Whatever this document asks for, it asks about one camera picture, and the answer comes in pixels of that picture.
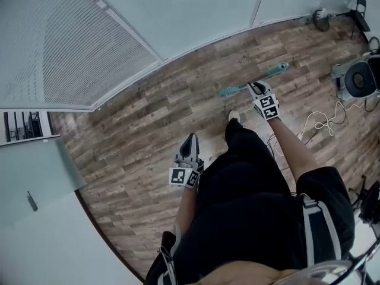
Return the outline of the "grey round floor fan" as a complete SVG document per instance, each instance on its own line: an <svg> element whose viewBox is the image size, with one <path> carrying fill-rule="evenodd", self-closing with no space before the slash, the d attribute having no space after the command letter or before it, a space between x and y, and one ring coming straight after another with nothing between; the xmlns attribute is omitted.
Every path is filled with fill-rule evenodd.
<svg viewBox="0 0 380 285"><path fill-rule="evenodd" d="M331 78L337 86L337 97L343 101L380 94L380 55L361 56L334 65Z"/></svg>

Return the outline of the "black office chair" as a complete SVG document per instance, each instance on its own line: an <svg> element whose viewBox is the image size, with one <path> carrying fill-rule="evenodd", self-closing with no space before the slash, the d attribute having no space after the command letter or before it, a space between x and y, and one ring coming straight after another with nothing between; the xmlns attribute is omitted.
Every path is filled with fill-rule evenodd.
<svg viewBox="0 0 380 285"><path fill-rule="evenodd" d="M359 187L349 188L350 196L356 197L351 205L354 212L359 213L359 219L373 230L376 238L380 238L380 181L366 189L366 179L362 175Z"/></svg>

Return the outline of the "white window blinds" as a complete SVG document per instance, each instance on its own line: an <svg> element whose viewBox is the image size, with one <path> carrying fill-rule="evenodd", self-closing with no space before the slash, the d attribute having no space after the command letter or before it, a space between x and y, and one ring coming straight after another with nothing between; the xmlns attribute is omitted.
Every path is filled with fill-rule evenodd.
<svg viewBox="0 0 380 285"><path fill-rule="evenodd" d="M161 65L102 0L0 0L0 109L91 112Z"/></svg>

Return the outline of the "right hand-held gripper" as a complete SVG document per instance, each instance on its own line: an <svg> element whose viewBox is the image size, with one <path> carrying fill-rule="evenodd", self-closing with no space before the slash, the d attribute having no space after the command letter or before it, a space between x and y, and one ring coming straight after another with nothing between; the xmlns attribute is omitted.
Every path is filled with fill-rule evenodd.
<svg viewBox="0 0 380 285"><path fill-rule="evenodd" d="M279 101L266 81L247 83L247 89L253 98L254 109L263 119L269 121L279 116Z"/></svg>

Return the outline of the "person's right forearm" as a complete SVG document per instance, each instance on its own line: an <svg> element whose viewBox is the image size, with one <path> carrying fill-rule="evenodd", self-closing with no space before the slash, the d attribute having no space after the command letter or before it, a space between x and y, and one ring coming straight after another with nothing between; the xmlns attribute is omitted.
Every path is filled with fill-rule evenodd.
<svg viewBox="0 0 380 285"><path fill-rule="evenodd" d="M277 138L295 182L303 174L318 168L311 150L279 118L270 119L268 124Z"/></svg>

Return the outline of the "person's left forearm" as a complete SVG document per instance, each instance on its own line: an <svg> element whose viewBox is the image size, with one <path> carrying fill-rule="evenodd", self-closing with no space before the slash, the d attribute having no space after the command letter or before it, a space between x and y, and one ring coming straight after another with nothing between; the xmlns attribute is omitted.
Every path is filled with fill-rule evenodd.
<svg viewBox="0 0 380 285"><path fill-rule="evenodd" d="M197 186L194 186L193 188L185 188L182 193L179 209L175 218L175 225L178 226L182 236L189 229L195 216L197 189Z"/></svg>

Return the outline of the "person's black trousers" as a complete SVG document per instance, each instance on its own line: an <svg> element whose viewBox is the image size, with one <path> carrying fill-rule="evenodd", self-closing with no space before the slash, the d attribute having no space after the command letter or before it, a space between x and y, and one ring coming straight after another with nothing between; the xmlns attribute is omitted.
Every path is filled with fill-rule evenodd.
<svg viewBox="0 0 380 285"><path fill-rule="evenodd" d="M289 187L262 139L233 118L225 131L227 151L203 173L201 187L288 194Z"/></svg>

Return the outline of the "frosted glass door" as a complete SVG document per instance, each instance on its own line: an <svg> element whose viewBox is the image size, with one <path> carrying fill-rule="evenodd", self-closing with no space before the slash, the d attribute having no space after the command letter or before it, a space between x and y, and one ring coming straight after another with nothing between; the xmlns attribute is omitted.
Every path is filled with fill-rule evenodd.
<svg viewBox="0 0 380 285"><path fill-rule="evenodd" d="M0 144L0 230L85 184L58 135Z"/></svg>

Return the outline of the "black folding chair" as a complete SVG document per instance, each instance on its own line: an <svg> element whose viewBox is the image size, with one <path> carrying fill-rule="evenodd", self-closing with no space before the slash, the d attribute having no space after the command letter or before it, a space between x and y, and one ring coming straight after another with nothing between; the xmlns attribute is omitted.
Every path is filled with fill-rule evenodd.
<svg viewBox="0 0 380 285"><path fill-rule="evenodd" d="M365 20L366 7L366 0L356 0L356 8L350 10L349 14L353 20L353 27L351 30L350 38L353 37L355 29L359 30L359 34L370 32L371 29Z"/></svg>

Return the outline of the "person's black shirt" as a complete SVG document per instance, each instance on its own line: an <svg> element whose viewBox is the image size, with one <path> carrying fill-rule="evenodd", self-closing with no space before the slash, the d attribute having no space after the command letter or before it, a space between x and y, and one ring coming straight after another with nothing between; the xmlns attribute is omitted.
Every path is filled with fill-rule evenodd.
<svg viewBox="0 0 380 285"><path fill-rule="evenodd" d="M303 174L296 195L271 157L248 161L224 154L201 176L195 217L173 256L180 285L219 266L250 261L277 270L307 266L302 195L322 201L337 231L342 256L354 242L354 216L334 167Z"/></svg>

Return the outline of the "teal broom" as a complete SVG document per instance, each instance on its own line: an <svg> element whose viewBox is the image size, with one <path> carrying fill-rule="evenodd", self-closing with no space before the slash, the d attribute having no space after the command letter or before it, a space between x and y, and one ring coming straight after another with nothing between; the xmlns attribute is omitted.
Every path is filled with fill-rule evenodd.
<svg viewBox="0 0 380 285"><path fill-rule="evenodd" d="M251 79L251 82L256 82L258 80L263 80L266 78L276 76L278 74L282 74L283 72L287 71L288 68L289 68L289 63L280 62L278 65L270 68L265 73L262 73L256 77L254 77L253 79ZM234 87L231 87L231 88L228 88L225 90L221 90L221 91L219 91L219 95L221 97L230 97L234 94L240 93L241 91L245 91L246 89L247 89L247 83L243 83L243 84L236 85Z"/></svg>

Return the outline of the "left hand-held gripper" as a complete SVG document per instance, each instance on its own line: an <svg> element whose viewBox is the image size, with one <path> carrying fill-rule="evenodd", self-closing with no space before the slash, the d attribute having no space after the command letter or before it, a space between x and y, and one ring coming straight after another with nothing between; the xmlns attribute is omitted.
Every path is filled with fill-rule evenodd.
<svg viewBox="0 0 380 285"><path fill-rule="evenodd" d="M204 171L204 161L198 159L199 141L190 133L179 145L172 167L169 169L169 185L194 188Z"/></svg>

